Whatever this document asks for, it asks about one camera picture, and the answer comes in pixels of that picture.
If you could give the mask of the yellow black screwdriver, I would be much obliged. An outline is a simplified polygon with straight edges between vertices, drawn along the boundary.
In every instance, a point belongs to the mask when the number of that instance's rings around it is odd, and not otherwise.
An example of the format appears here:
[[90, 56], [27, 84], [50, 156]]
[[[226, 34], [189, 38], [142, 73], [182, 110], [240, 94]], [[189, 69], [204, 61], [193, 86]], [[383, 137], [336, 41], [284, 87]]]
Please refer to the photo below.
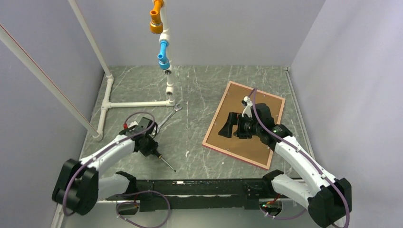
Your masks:
[[164, 157], [163, 157], [157, 150], [154, 150], [153, 154], [154, 154], [158, 159], [160, 159], [161, 161], [163, 161], [171, 170], [173, 170], [174, 172], [176, 172], [176, 169], [175, 169], [172, 165], [170, 165], [170, 164], [164, 159]]

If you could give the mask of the pink wooden photo frame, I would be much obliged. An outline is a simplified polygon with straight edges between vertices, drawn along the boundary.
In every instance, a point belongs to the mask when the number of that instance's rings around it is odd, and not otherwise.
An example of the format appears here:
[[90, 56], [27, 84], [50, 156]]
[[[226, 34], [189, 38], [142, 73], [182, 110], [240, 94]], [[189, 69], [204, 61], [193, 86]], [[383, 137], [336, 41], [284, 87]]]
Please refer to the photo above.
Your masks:
[[251, 92], [246, 85], [228, 83], [202, 145], [268, 170], [274, 152], [266, 144], [269, 134], [259, 125], [254, 108], [244, 101]]

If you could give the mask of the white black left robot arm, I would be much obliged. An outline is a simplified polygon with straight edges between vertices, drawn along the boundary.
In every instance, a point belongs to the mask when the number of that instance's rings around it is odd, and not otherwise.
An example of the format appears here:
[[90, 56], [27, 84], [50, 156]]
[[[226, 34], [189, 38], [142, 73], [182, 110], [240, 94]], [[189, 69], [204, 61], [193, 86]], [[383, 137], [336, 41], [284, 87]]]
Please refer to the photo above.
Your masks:
[[114, 195], [129, 200], [138, 190], [137, 179], [119, 171], [111, 177], [102, 175], [122, 158], [134, 152], [145, 152], [147, 140], [158, 125], [154, 118], [124, 129], [106, 146], [81, 159], [67, 160], [59, 173], [51, 198], [62, 206], [65, 216], [87, 214], [95, 204]]

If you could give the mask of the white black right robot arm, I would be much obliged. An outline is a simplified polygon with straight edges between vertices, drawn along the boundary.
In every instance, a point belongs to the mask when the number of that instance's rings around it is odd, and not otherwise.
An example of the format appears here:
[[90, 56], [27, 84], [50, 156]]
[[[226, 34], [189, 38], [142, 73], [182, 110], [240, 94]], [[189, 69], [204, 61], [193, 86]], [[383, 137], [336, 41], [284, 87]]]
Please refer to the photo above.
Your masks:
[[248, 104], [243, 113], [230, 112], [220, 136], [250, 139], [257, 136], [269, 149], [285, 159], [304, 183], [291, 179], [281, 171], [264, 176], [262, 192], [267, 197], [285, 195], [304, 207], [320, 227], [338, 227], [345, 219], [350, 225], [352, 185], [346, 178], [337, 178], [318, 164], [284, 125], [276, 124], [267, 105]]

